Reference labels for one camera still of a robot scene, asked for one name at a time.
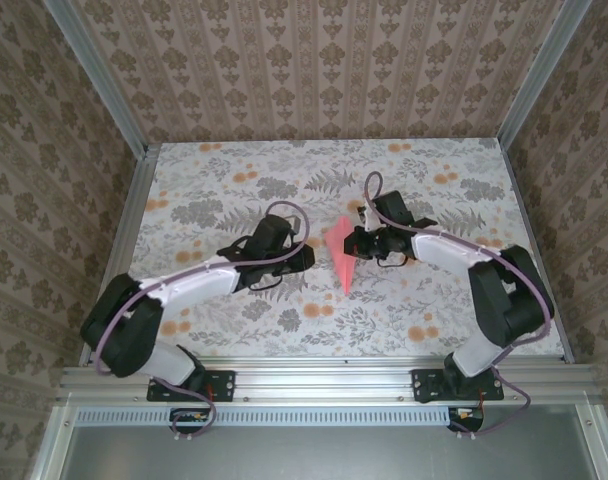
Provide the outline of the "aluminium table side rail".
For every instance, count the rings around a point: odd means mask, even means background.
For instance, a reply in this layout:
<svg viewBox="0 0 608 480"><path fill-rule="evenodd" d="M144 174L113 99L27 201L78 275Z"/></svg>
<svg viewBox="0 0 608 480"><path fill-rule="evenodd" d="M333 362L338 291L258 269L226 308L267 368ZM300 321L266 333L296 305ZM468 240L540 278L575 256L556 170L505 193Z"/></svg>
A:
<svg viewBox="0 0 608 480"><path fill-rule="evenodd" d="M511 164L506 147L503 145L503 143L500 140L498 140L497 143L500 148L500 152L503 156L504 164L505 164L507 173L510 177L511 185L512 185L517 203L519 205L522 220L523 220L523 223L524 223L524 226L525 226L528 238L529 238L529 242L530 242L530 245L532 248L535 265L537 266L537 269L541 275L543 284L544 284L546 291L549 294L549 296L552 300L553 306L554 306L555 315L552 317L551 322L555 325L555 330L557 332L559 341L563 348L562 360L565 363L575 364L576 359L572 352L572 348L571 348L571 345L570 345L570 342L568 339L568 335L566 334L564 324L562 322L562 318L560 317L560 309L559 309L559 306L557 305L555 295L553 293L551 283L549 281L549 276L548 276L548 273L546 270L546 266L543 262L543 259L542 259L542 256L541 256L541 253L539 250L539 246L537 244L537 240L536 240L536 236L534 234L532 223L531 223L529 215L528 215L528 209L526 207L523 195L521 193L516 174L514 172L512 164Z"/></svg>
<svg viewBox="0 0 608 480"><path fill-rule="evenodd" d="M161 147L149 145L135 166L97 301L115 276L129 271Z"/></svg>

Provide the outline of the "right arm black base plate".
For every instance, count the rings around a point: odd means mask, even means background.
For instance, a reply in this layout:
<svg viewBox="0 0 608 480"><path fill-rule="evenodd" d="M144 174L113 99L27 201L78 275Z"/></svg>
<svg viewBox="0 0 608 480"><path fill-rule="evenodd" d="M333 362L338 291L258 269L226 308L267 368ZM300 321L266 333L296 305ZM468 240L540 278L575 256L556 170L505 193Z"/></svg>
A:
<svg viewBox="0 0 608 480"><path fill-rule="evenodd" d="M487 369L474 377L466 377L459 370L415 369L410 372L414 400L419 403L434 401L500 401L505 395L503 385Z"/></svg>

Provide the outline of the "pink square paper sheet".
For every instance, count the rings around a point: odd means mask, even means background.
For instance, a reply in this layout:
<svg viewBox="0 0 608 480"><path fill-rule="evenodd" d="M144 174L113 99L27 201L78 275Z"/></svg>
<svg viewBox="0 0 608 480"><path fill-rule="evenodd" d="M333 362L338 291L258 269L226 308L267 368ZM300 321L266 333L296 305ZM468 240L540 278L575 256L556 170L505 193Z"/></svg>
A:
<svg viewBox="0 0 608 480"><path fill-rule="evenodd" d="M343 292L350 293L356 258L344 252L344 240L354 231L354 226L347 216L341 216L336 224L325 234L324 239L333 261Z"/></svg>

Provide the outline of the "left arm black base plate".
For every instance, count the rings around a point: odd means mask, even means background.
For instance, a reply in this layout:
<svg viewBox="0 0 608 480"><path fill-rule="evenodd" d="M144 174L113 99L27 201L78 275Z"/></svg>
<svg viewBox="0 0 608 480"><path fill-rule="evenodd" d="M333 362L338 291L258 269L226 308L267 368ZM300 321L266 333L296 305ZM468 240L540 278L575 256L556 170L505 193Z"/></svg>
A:
<svg viewBox="0 0 608 480"><path fill-rule="evenodd" d="M236 387L236 372L233 370L203 370L192 374L177 388L196 392L212 402L232 402ZM150 402L189 402L196 398L177 390L169 389L155 380L148 385L146 399Z"/></svg>

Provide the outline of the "grey sheet metal panel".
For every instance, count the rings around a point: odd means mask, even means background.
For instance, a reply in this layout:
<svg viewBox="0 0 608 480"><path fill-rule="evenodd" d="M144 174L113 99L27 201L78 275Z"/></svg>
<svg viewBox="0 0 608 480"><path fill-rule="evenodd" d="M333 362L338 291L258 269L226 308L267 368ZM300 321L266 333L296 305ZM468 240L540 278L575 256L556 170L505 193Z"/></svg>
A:
<svg viewBox="0 0 608 480"><path fill-rule="evenodd" d="M58 407L29 480L608 480L599 405L536 405L476 438L441 426L218 426L193 440Z"/></svg>

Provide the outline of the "floral patterned table mat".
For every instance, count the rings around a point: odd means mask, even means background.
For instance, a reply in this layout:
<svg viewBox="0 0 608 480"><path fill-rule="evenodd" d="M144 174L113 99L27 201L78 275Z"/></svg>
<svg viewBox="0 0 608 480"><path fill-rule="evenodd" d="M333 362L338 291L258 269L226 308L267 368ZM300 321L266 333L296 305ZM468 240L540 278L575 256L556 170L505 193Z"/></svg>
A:
<svg viewBox="0 0 608 480"><path fill-rule="evenodd" d="M415 217L494 248L530 248L493 139L337 140L162 145L129 273L157 277L254 231L267 208L302 208L314 266L276 287L213 298L167 317L159 338L207 356L444 356L476 322L469 284L391 256L358 262L346 295L324 234L355 218L366 175L382 174Z"/></svg>

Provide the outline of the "aluminium extrusion beam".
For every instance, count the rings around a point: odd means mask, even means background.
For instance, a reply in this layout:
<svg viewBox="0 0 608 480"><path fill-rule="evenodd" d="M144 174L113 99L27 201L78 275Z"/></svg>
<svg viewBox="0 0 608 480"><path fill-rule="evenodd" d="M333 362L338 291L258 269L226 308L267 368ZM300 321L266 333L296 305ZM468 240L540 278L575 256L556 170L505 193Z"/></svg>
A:
<svg viewBox="0 0 608 480"><path fill-rule="evenodd" d="M412 405L411 371L435 368L435 362L409 359L211 362L209 368L236 372L234 406L357 406ZM502 364L503 378L529 394L535 405L595 404L599 389L590 368L547 359L517 359ZM142 406L148 381L100 377L91 368L70 368L56 394L59 405Z"/></svg>

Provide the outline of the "aluminium frame post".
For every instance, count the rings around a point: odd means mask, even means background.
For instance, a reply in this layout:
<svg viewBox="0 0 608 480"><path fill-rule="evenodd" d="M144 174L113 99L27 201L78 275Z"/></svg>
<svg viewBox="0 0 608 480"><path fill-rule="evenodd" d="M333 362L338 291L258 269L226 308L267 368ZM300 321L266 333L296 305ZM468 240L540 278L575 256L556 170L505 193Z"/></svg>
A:
<svg viewBox="0 0 608 480"><path fill-rule="evenodd" d="M44 3L135 159L138 162L142 161L146 156L149 142L145 139L129 108L126 95L121 92L110 71L109 61L102 57L100 48L93 40L90 30L85 26L82 16L77 12L72 0L44 0Z"/></svg>
<svg viewBox="0 0 608 480"><path fill-rule="evenodd" d="M499 128L497 139L503 152L508 152L513 144L591 3L592 0L564 1Z"/></svg>

